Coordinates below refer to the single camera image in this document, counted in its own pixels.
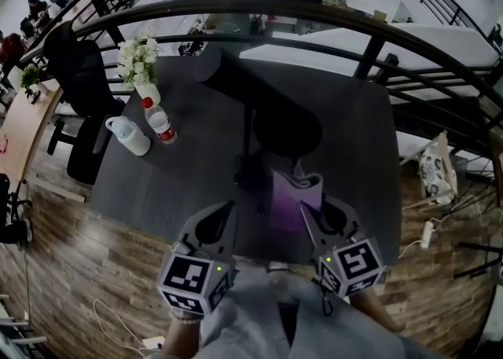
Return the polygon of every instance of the bottle cap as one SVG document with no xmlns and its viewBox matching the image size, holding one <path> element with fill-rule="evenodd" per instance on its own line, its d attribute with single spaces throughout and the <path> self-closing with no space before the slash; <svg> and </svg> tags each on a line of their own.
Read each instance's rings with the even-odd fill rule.
<svg viewBox="0 0 503 359">
<path fill-rule="evenodd" d="M 152 101 L 151 97 L 147 97 L 143 98 L 143 101 L 141 101 L 141 105 L 143 106 L 144 109 L 150 109 L 154 105 L 154 102 Z"/>
</svg>

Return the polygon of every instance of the water bottle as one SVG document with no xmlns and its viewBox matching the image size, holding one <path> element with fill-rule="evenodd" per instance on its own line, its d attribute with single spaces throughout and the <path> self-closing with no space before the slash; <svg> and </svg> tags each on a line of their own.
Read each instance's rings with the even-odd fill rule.
<svg viewBox="0 0 503 359">
<path fill-rule="evenodd" d="M 171 125 L 166 112 L 158 105 L 154 104 L 151 97 L 143 99 L 147 123 L 154 129 L 157 137 L 164 144 L 172 144 L 176 140 L 176 130 Z"/>
<path fill-rule="evenodd" d="M 117 140 L 135 155 L 143 156 L 150 150 L 150 139 L 126 116 L 111 117 L 105 125 L 117 136 Z"/>
</svg>

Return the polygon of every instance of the person's arm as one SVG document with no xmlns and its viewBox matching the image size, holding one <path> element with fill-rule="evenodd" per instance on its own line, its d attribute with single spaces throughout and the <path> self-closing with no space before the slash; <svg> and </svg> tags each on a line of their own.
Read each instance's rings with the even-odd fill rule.
<svg viewBox="0 0 503 359">
<path fill-rule="evenodd" d="M 200 323 L 183 324 L 182 321 L 171 320 L 161 353 L 180 359 L 191 359 L 199 350 Z"/>
<path fill-rule="evenodd" d="M 403 327 L 399 327 L 387 313 L 386 308 L 379 301 L 376 292 L 372 288 L 350 296 L 349 301 L 355 309 L 360 310 L 388 331 L 397 333 L 403 330 Z"/>
</svg>

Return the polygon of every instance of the dark gray table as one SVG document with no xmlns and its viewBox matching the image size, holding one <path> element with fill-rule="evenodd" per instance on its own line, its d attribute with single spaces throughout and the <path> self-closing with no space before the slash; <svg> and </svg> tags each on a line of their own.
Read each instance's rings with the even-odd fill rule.
<svg viewBox="0 0 503 359">
<path fill-rule="evenodd" d="M 178 140 L 163 145 L 155 139 L 140 97 L 134 93 L 123 114 L 153 139 L 151 150 L 137 157 L 112 137 L 93 188 L 91 208 L 176 240 L 189 216 L 211 204 L 234 200 L 239 210 L 235 254 L 308 263 L 312 245 L 307 234 L 271 228 L 269 215 L 263 213 L 267 193 L 246 192 L 233 183 L 235 158 L 242 149 L 244 107 L 194 82 L 195 59 L 162 57 L 156 63 L 161 105 L 178 131 Z M 377 238 L 386 264 L 394 264 L 400 242 L 400 170 L 386 89 L 326 71 L 245 62 L 316 113 L 324 134 L 316 151 L 302 159 L 304 170 L 320 173 L 325 192 L 354 207 L 368 233 Z M 281 164 L 280 159 L 273 161 Z"/>
</svg>

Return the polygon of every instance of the white thermos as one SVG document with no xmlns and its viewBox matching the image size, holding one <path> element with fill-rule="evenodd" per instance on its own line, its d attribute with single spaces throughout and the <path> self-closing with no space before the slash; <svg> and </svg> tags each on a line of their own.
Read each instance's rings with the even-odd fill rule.
<svg viewBox="0 0 503 359">
<path fill-rule="evenodd" d="M 149 151 L 150 139 L 126 116 L 111 117 L 105 125 L 117 136 L 117 140 L 135 155 L 142 156 Z"/>
</svg>

